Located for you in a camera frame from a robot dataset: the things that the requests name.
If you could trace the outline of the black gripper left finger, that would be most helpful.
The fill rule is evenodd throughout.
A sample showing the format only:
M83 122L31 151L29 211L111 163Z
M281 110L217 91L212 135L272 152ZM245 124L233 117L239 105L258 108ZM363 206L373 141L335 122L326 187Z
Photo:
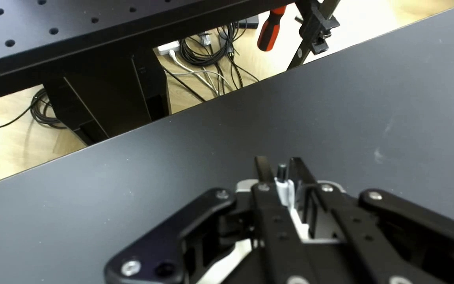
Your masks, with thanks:
M248 192L212 188L119 250L103 267L105 284L196 284L237 240L256 245L261 275L285 284L299 267L283 264L299 244L266 157L253 158Z

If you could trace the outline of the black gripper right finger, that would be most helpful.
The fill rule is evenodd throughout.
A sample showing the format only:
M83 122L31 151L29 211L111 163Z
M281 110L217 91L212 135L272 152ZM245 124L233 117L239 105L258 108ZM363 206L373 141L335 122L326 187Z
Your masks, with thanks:
M337 226L363 284L454 284L454 220L378 188L351 198L318 182L300 158L289 160L288 177L311 237L322 212Z

